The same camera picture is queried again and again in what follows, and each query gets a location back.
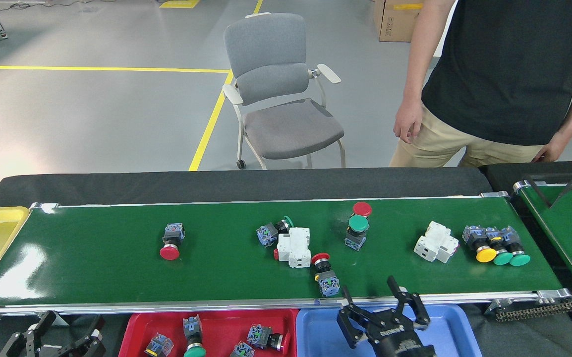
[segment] blue tray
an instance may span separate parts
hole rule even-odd
[[[367,310],[381,310],[370,307]],[[433,344],[438,357],[481,357],[469,320],[458,305],[430,305],[427,312],[431,323],[417,331],[424,345]],[[302,309],[297,315],[298,357],[375,357],[366,341],[352,350],[337,324],[338,309]],[[407,305],[404,314],[414,319]]]

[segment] chair armrest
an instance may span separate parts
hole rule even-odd
[[[224,91],[225,97],[227,97],[227,99],[229,99],[229,101],[232,104],[234,104],[234,106],[239,106],[240,104],[242,104],[244,102],[244,100],[240,96],[240,93],[238,93],[236,88],[234,86],[232,86],[231,84],[223,85],[222,91]]]
[[[319,70],[319,72],[322,73],[322,75],[325,75],[325,77],[332,84],[341,83],[341,79],[339,78],[339,76],[333,70],[331,70],[328,66],[326,66],[325,64],[317,65],[317,69]]]
[[[252,14],[246,15],[244,18],[255,17],[255,16],[259,16],[261,14],[271,14],[271,13],[252,13]]]

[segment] black t-shirt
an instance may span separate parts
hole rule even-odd
[[[459,0],[422,91],[454,128],[544,145],[572,100],[572,0]]]

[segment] black cable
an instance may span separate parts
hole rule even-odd
[[[28,9],[29,7],[33,7],[33,6],[37,6],[37,5],[41,5],[43,7],[53,7],[53,6],[57,6],[57,5],[70,6],[70,5],[76,4],[78,2],[80,2],[82,4],[88,4],[88,3],[94,2],[94,1],[95,0],[85,0],[85,1],[78,0],[78,1],[71,2],[70,4],[50,4],[50,5],[41,4],[41,3],[28,4],[27,2],[16,2],[13,5],[10,5],[9,7],[7,7],[6,9],[1,9],[0,12],[10,10],[10,9],[23,10],[23,9]],[[116,0],[99,0],[99,1],[101,1],[101,2],[116,2]]]

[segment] white circuit breaker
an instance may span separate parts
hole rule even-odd
[[[310,229],[293,227],[288,233],[277,238],[275,258],[288,262],[289,267],[300,268],[310,266]]]
[[[425,235],[418,239],[413,251],[430,262],[438,259],[446,263],[459,245],[460,241],[451,237],[451,229],[431,221]]]

